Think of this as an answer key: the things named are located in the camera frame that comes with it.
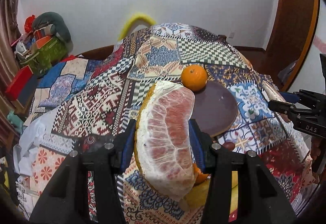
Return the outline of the striped red gold curtain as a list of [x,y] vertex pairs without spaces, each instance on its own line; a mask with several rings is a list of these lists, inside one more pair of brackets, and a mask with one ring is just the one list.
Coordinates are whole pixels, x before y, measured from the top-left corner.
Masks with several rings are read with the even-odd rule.
[[7,120],[15,106],[6,98],[5,91],[18,73],[19,66],[13,55],[11,44],[20,38],[17,23],[18,0],[1,0],[1,146],[8,144],[16,135],[13,126]]

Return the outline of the red plastic bag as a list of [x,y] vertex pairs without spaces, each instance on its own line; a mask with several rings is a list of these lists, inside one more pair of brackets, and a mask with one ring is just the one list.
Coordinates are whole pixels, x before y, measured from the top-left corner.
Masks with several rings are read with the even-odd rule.
[[35,15],[31,15],[26,18],[25,23],[24,23],[24,31],[25,33],[30,33],[33,30],[33,21],[36,19]]

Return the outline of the green storage box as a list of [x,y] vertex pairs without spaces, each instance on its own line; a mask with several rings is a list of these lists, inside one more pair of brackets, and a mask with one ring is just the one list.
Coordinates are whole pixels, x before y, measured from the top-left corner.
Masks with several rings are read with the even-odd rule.
[[29,66],[32,72],[41,77],[55,64],[67,56],[67,48],[63,41],[56,36],[47,40],[42,47],[32,45],[32,52],[19,59],[22,67]]

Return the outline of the pomelo wedge with rind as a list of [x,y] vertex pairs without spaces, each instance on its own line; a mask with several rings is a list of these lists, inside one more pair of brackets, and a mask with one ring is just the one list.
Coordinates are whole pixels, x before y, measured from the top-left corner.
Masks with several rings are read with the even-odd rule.
[[196,179],[188,124],[194,104],[195,95],[182,84],[158,81],[138,112],[137,167],[155,191],[174,201],[188,194]]

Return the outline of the purple round plate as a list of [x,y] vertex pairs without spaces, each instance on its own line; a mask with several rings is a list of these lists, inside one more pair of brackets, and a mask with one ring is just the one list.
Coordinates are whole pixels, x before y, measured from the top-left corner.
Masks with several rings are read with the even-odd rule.
[[238,115],[238,105],[232,93],[221,84],[208,81],[205,88],[195,93],[192,119],[200,130],[211,137],[229,130]]

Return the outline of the wooden door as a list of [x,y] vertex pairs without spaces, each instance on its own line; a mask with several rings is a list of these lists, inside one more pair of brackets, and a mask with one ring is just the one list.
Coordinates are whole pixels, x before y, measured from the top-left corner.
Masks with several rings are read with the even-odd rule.
[[319,0],[279,0],[266,49],[266,72],[281,91],[298,74],[311,46]]

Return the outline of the white crumpled cloth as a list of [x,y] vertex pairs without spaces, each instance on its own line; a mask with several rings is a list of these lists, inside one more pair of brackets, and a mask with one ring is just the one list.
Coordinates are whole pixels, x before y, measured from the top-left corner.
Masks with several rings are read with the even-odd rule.
[[13,147],[13,162],[16,173],[32,176],[32,163],[36,160],[40,141],[49,134],[54,122],[57,108],[37,117],[20,136],[18,144]]

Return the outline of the grey plush toy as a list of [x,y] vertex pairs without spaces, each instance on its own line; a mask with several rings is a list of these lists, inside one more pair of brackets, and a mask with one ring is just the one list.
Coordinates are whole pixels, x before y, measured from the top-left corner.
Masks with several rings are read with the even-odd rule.
[[58,37],[64,42],[68,51],[72,52],[74,44],[71,34],[60,14],[52,11],[42,13],[32,22],[32,29],[34,31],[44,29],[48,34]]

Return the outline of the small tangerine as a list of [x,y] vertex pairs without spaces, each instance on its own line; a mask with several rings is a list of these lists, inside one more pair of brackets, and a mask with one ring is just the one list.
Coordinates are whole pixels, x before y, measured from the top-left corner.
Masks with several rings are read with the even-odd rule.
[[196,176],[195,185],[200,185],[208,179],[208,174],[203,174],[197,164],[193,163],[193,169]]

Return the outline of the red box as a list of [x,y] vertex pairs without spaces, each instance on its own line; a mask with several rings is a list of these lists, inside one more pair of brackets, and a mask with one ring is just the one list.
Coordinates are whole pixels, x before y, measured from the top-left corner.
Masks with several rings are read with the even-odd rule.
[[30,66],[24,66],[21,68],[17,75],[13,78],[10,85],[5,91],[6,97],[10,101],[15,101],[22,92],[23,88],[27,85],[28,81],[33,76],[33,71]]

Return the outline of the blue patchwork bed quilt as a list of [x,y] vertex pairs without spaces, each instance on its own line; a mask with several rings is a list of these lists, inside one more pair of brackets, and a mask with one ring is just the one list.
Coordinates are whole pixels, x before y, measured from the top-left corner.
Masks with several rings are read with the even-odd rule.
[[58,63],[41,79],[34,93],[31,113],[45,113],[85,88],[88,81],[114,66],[120,55],[110,55],[103,61],[74,58]]

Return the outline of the white wall socket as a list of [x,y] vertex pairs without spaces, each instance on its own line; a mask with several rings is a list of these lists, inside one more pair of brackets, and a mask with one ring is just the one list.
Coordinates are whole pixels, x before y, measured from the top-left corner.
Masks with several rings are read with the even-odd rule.
[[232,39],[234,37],[234,35],[235,35],[235,32],[230,32],[229,38]]

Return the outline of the patchwork patterned tablecloth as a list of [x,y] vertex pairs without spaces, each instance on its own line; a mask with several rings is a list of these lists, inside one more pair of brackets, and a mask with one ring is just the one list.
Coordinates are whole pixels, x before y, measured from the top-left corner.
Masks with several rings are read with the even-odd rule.
[[315,177],[281,93],[225,41],[135,32],[50,119],[30,223],[300,223]]

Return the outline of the large orange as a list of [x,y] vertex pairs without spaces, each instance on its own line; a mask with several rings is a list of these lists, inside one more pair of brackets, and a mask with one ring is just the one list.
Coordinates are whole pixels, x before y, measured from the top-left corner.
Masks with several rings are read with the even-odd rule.
[[208,81],[206,70],[197,64],[187,66],[181,73],[182,84],[193,92],[202,90]]

